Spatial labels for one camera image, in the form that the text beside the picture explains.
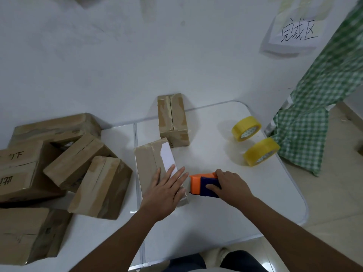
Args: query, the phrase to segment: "floor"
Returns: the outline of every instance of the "floor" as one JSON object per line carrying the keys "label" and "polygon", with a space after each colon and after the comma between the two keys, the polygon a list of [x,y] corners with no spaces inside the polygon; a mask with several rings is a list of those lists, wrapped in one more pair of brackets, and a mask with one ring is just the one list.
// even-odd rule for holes
{"label": "floor", "polygon": [[[322,171],[317,178],[285,162],[309,206],[310,217],[304,228],[363,266],[363,145],[361,132],[334,107],[330,110],[329,130]],[[245,250],[269,272],[288,271],[270,243],[264,238],[228,246],[231,251]],[[202,252],[207,267],[217,261],[219,248]],[[163,270],[168,262],[142,269]]]}

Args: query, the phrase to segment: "white wall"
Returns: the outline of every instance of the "white wall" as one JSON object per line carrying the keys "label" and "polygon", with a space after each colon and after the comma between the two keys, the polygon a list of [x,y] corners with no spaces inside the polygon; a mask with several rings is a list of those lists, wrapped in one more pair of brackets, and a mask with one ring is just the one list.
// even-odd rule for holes
{"label": "white wall", "polygon": [[363,85],[351,93],[345,100],[345,104],[363,119]]}
{"label": "white wall", "polygon": [[0,0],[0,148],[39,120],[156,116],[156,97],[175,92],[186,108],[241,100],[266,126],[356,1],[336,1],[313,53],[281,59],[260,52],[279,2],[156,0],[142,13],[139,0]]}

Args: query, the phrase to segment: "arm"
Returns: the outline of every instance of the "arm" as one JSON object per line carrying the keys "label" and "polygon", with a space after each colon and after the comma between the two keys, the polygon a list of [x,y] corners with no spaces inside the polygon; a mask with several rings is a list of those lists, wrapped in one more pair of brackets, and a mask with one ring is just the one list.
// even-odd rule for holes
{"label": "arm", "polygon": [[363,268],[302,227],[253,196],[236,174],[216,171],[222,189],[208,184],[229,205],[236,207],[265,236],[290,272],[363,271]]}
{"label": "arm", "polygon": [[160,169],[157,170],[149,190],[143,195],[139,211],[73,267],[71,272],[128,271],[151,228],[175,210],[185,193],[185,189],[178,190],[188,177],[188,173],[181,176],[185,170],[183,167],[170,177],[174,168],[175,165],[172,165],[159,184]]}

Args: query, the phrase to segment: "taped cardboard box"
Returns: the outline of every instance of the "taped cardboard box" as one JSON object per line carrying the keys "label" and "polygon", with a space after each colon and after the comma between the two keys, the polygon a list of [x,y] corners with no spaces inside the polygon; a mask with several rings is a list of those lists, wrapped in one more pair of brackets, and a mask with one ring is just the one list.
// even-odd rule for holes
{"label": "taped cardboard box", "polygon": [[68,212],[117,219],[132,172],[119,158],[94,157]]}
{"label": "taped cardboard box", "polygon": [[17,126],[8,146],[25,141],[43,140],[66,150],[85,133],[99,138],[101,137],[101,127],[92,114],[75,114]]}
{"label": "taped cardboard box", "polygon": [[0,202],[63,196],[43,169],[62,151],[42,141],[0,150]]}
{"label": "taped cardboard box", "polygon": [[62,190],[77,192],[92,159],[97,155],[117,158],[102,141],[87,133],[49,164],[43,172]]}
{"label": "taped cardboard box", "polygon": [[56,257],[71,216],[48,208],[0,209],[0,264]]}
{"label": "taped cardboard box", "polygon": [[157,97],[160,137],[166,137],[170,147],[189,146],[187,118],[182,94]]}
{"label": "taped cardboard box", "polygon": [[[148,190],[152,177],[157,169],[161,169],[160,179],[165,176],[166,171],[171,165],[175,164],[169,142],[166,138],[159,139],[152,143],[134,148],[136,167],[139,176],[139,183],[142,195]],[[181,199],[178,206],[188,203],[187,194]]]}

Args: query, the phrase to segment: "checkered fabric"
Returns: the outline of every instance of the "checkered fabric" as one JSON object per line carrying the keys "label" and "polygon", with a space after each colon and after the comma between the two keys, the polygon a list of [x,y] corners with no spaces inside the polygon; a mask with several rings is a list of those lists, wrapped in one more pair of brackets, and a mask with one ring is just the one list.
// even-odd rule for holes
{"label": "checkered fabric", "polygon": [[329,43],[299,81],[294,104],[279,110],[272,138],[278,154],[318,175],[323,158],[329,112],[363,82],[363,0],[348,14]]}

